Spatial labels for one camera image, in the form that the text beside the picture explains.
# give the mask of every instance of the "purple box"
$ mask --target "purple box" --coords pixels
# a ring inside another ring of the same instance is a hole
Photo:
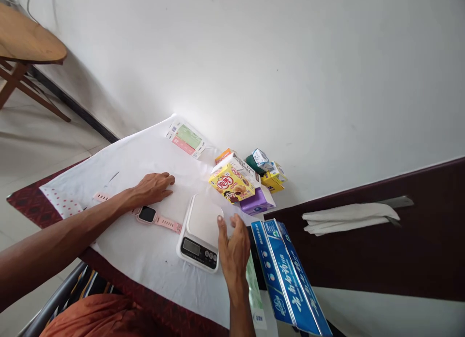
[[[264,185],[255,189],[255,195],[248,197],[240,202],[241,209],[250,216],[256,215],[274,209],[276,207],[275,201],[271,196],[270,190]]]

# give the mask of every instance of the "hand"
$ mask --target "hand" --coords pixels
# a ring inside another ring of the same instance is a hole
[[[162,201],[173,194],[172,190],[166,189],[174,184],[174,176],[168,172],[162,174],[148,174],[133,188],[127,189],[125,204],[128,209],[135,209],[145,205]]]
[[[235,228],[230,239],[226,233],[226,222],[218,216],[218,250],[224,278],[228,286],[230,299],[242,300],[248,295],[246,280],[246,267],[250,256],[250,240],[247,227],[237,213],[230,218],[231,225]]]

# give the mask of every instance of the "folded towel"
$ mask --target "folded towel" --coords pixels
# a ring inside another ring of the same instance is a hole
[[[391,206],[376,203],[352,204],[302,215],[309,224],[304,230],[316,236],[386,223],[386,217],[400,220]]]

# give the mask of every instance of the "white cloth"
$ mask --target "white cloth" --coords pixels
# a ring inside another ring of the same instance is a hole
[[[79,211],[97,205],[93,200],[96,192],[113,196],[135,186],[148,173],[167,171],[176,177],[176,183],[170,187],[174,193],[156,205],[160,215],[182,223],[192,195],[206,193],[223,209],[227,220],[237,212],[247,225],[256,221],[208,184],[219,149],[207,141],[196,160],[165,137],[176,118],[174,114],[108,146],[42,186],[42,192],[66,218],[72,213],[68,206],[63,207],[68,200],[73,200],[72,205],[76,204]],[[52,195],[67,201],[54,202]],[[233,229],[227,223],[231,235]],[[211,220],[211,226],[217,226],[216,219]],[[176,254],[178,239],[179,235],[169,229],[142,224],[128,213],[112,224],[92,248],[132,280],[229,328],[229,297],[221,269],[209,274],[180,259]]]
[[[334,209],[304,213],[302,218],[309,224],[304,228],[310,234],[320,236],[327,233],[351,230],[388,222],[392,217],[400,220],[396,211],[385,204],[352,204]]]

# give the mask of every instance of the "orange shirt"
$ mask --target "orange shirt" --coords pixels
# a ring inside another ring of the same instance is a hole
[[[122,295],[96,294],[69,306],[41,337],[142,337],[158,331],[152,317]]]

